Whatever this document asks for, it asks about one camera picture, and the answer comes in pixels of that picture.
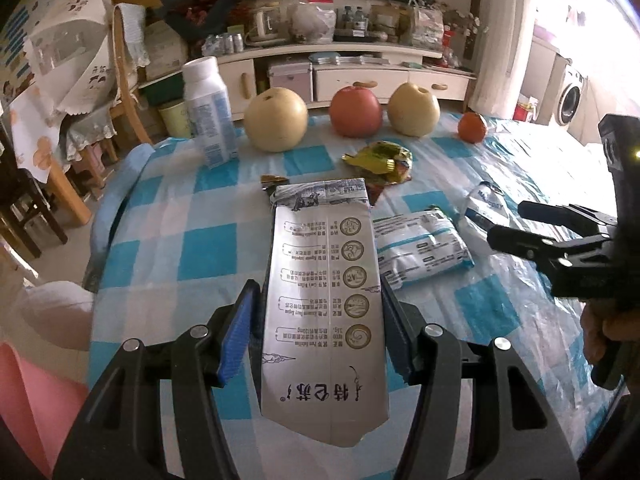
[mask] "white bottle cap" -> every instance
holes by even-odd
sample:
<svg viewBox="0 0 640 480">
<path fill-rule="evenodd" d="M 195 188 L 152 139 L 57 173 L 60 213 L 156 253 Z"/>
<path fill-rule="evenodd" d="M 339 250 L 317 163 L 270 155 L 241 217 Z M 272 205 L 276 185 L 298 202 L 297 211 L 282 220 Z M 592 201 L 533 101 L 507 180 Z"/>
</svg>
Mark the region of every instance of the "white bottle cap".
<svg viewBox="0 0 640 480">
<path fill-rule="evenodd" d="M 217 72 L 218 60 L 213 56 L 201 57 L 182 66 L 182 78 L 186 84 L 202 81 Z"/>
</svg>

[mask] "yellow trash bin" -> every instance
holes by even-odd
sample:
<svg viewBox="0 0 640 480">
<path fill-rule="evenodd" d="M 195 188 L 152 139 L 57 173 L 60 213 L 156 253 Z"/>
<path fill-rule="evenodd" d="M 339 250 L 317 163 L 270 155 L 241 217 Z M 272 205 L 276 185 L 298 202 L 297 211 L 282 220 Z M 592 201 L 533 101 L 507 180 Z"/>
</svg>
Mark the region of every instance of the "yellow trash bin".
<svg viewBox="0 0 640 480">
<path fill-rule="evenodd" d="M 164 121 L 166 130 L 171 137 L 189 139 L 191 135 L 191 123 L 184 101 L 170 101 L 158 108 Z"/>
</svg>

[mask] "checkered tablecloth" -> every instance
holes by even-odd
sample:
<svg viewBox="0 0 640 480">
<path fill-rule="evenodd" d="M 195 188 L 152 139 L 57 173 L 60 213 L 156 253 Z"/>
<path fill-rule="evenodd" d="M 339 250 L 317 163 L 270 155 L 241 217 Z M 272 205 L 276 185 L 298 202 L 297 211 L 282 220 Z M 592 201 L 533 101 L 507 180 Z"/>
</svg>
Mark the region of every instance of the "checkered tablecloth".
<svg viewBox="0 0 640 480">
<path fill-rule="evenodd" d="M 435 204 L 451 217 L 482 180 L 498 184 L 516 212 L 521 200 L 578 203 L 615 214 L 612 181 L 603 160 L 566 132 L 514 121 L 491 121 L 484 143 L 456 134 L 458 118 L 443 114 L 436 131 L 402 137 L 388 125 L 373 138 L 403 144 L 414 154 L 412 181 L 385 190 L 374 218 Z M 265 154 L 238 130 L 239 159 L 207 169 L 192 140 L 159 145 L 130 197 L 108 256 L 95 304 L 89 384 L 122 341 L 154 344 L 206 322 L 232 303 L 244 282 L 261 283 L 268 264 L 271 210 L 260 188 L 265 173 L 292 183 L 351 175 L 340 157 L 365 140 L 336 136 L 326 116 L 310 118 L 294 150 Z M 567 239 L 565 230 L 525 222 Z M 580 304 L 556 300 L 529 262 L 503 254 L 476 256 L 476 266 L 406 286 L 401 301 L 459 338 L 487 343 L 506 336 L 529 367 L 578 455 L 606 412 L 610 396 L 595 388 L 582 356 Z M 406 387 L 387 362 L 390 419 L 356 447 L 320 444 L 260 416 L 245 358 L 216 403 L 241 478 L 391 478 L 414 414 L 418 389 Z M 170 407 L 162 409 L 164 445 L 179 472 Z"/>
</svg>

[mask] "clear plastic bottle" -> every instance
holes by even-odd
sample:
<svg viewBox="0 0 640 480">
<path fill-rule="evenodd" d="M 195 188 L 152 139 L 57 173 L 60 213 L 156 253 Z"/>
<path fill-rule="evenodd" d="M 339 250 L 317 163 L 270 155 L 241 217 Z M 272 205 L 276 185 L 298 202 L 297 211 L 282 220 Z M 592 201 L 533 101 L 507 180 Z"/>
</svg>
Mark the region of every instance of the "clear plastic bottle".
<svg viewBox="0 0 640 480">
<path fill-rule="evenodd" d="M 344 14 L 342 15 L 342 22 L 344 28 L 353 28 L 353 10 L 351 6 L 344 6 Z"/>
<path fill-rule="evenodd" d="M 358 7 L 353 17 L 353 28 L 355 30 L 367 30 L 367 25 L 369 25 L 369 19 L 363 12 L 362 7 Z"/>
<path fill-rule="evenodd" d="M 202 57 L 182 67 L 184 102 L 191 130 L 210 168 L 238 156 L 236 129 L 226 85 L 215 57 Z"/>
</svg>

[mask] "washing machine door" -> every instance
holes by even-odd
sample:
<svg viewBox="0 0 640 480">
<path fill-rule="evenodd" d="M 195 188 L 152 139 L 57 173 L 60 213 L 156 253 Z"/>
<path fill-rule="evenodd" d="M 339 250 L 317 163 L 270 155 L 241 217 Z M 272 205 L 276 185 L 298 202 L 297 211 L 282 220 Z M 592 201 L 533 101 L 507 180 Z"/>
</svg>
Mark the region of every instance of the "washing machine door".
<svg viewBox="0 0 640 480">
<path fill-rule="evenodd" d="M 578 85 L 569 85 L 564 89 L 558 103 L 558 114 L 556 115 L 558 123 L 561 126 L 567 126 L 575 117 L 580 104 L 580 87 Z"/>
</svg>

